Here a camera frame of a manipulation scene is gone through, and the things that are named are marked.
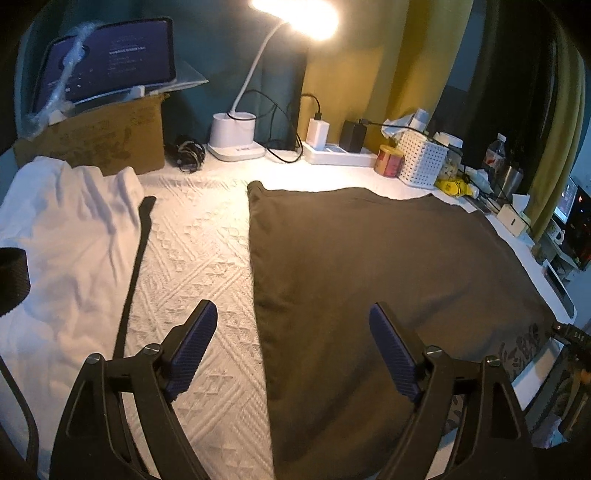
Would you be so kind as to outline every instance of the computer screen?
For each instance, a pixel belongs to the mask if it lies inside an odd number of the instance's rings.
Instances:
[[[34,112],[49,99],[74,41],[75,37],[62,38],[47,49]],[[84,42],[84,57],[67,82],[66,100],[76,103],[135,85],[171,82],[175,76],[172,20],[155,18],[105,25]]]
[[[564,188],[560,200],[558,201],[558,205],[554,210],[554,214],[563,224],[566,224],[569,219],[570,211],[573,208],[573,203],[576,196],[577,184],[572,178],[569,177],[566,187]]]

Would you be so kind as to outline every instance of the white textured bedsheet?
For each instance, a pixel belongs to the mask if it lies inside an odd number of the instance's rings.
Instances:
[[[304,160],[289,165],[267,158],[224,163],[208,155],[203,170],[194,174],[167,166],[139,178],[145,194],[157,201],[134,295],[126,354],[162,341],[173,326],[187,319],[199,300],[217,305],[217,331],[189,391],[173,404],[213,480],[274,478],[248,252],[248,183],[260,180],[268,189],[310,192],[365,187],[392,199],[433,193],[472,210],[466,202],[438,190],[413,189],[370,168],[312,166]],[[496,219],[491,222],[513,247],[557,319],[571,323],[527,247]],[[522,404],[535,394],[557,351],[555,346],[546,348],[540,355],[545,359],[541,369],[530,368],[534,379],[527,389],[518,391]],[[132,402],[126,401],[126,409],[140,451],[149,458]],[[431,474],[438,470],[434,464]]]

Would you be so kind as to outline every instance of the black strap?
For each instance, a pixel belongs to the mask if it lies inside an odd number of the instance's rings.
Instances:
[[[0,248],[0,316],[19,305],[31,291],[27,255],[21,248]]]
[[[27,268],[27,255],[21,248],[0,248],[0,316],[7,314],[17,307],[29,295],[31,283]],[[27,465],[33,472],[37,472],[39,458],[39,432],[35,418],[27,405],[21,389],[11,375],[6,363],[0,356],[0,373],[6,380],[12,394],[17,399],[18,406],[27,421],[29,442],[27,445]]]
[[[134,299],[135,287],[138,284],[139,268],[144,258],[144,252],[148,245],[148,237],[152,229],[152,219],[150,213],[156,203],[156,197],[146,197],[139,206],[139,222],[141,224],[141,234],[139,236],[138,252],[135,256],[134,271],[131,274],[131,281],[129,283],[129,290],[127,298],[123,305],[123,313],[121,314],[121,322],[119,324],[119,331],[117,332],[117,339],[115,340],[115,349],[113,350],[113,358],[123,358],[125,354],[125,337],[127,336],[127,325],[129,323],[129,312],[131,311],[131,303]]]

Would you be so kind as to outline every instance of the lamp light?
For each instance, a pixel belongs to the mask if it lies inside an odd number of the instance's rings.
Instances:
[[[237,112],[236,107],[275,32],[289,23],[296,31],[315,40],[327,40],[339,25],[336,10],[325,0],[252,0],[251,7],[278,17],[280,21],[265,37],[229,115],[216,113],[213,116],[208,147],[214,156],[224,161],[248,160],[265,155],[265,148],[254,141],[256,116]]]

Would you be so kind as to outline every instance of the white charger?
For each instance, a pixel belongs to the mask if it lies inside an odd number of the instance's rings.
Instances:
[[[329,136],[329,128],[330,124],[324,120],[310,118],[306,143],[314,148],[314,150],[324,150],[326,138]]]

